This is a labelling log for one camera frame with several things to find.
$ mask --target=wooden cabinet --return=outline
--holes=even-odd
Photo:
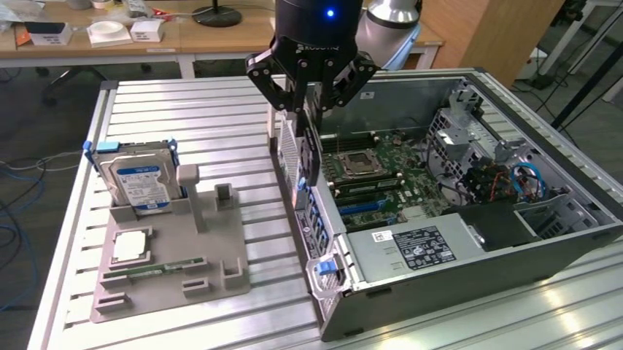
[[[483,67],[510,86],[564,0],[427,0],[422,21],[444,38],[434,68]]]

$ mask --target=motherboard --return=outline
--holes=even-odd
[[[323,173],[347,232],[436,217],[451,205],[402,131],[322,137]]]

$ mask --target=side panel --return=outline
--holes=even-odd
[[[596,233],[439,271],[343,297],[323,325],[335,341],[506,289],[542,281],[623,234]]]

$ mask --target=black lamp base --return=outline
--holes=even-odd
[[[217,12],[212,6],[200,7],[192,13],[199,13],[192,15],[192,19],[204,26],[208,27],[231,27],[243,22],[243,14],[237,12],[231,7],[217,7]]]

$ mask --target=metal slotted surface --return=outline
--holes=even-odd
[[[496,88],[488,76],[480,78]],[[620,196],[620,185],[550,135],[520,101],[511,95],[504,99],[610,187],[608,193]],[[116,90],[100,93],[100,109],[92,126],[95,133],[100,130],[100,141],[173,136],[181,163],[200,165],[199,190],[223,182],[239,190],[252,289],[245,295],[112,322],[88,321],[109,194],[83,160],[31,349],[622,349],[623,241],[587,254],[539,284],[344,341],[320,342],[265,146],[265,102],[251,82],[245,78],[123,82]],[[488,122],[499,117],[492,109],[486,112]],[[495,127],[510,136],[503,121]]]

